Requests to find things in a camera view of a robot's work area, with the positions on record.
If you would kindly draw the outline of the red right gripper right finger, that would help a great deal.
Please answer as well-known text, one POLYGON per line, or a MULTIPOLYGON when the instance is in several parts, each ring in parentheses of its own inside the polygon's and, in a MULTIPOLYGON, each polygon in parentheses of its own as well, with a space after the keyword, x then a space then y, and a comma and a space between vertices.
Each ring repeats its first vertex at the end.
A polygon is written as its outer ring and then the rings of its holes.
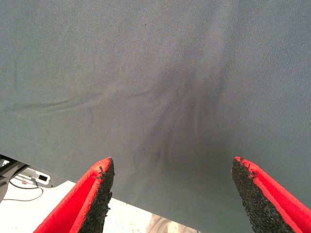
POLYGON ((311 231, 311 210, 259 166, 237 156, 231 175, 255 233, 311 231))

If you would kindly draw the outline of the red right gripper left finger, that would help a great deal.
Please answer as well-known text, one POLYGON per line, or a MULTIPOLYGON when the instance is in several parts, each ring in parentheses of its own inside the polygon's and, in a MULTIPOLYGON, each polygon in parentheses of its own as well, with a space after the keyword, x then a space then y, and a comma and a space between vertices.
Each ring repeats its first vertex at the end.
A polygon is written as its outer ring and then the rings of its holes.
POLYGON ((96 162, 34 230, 35 233, 102 233, 112 198, 114 163, 96 162))

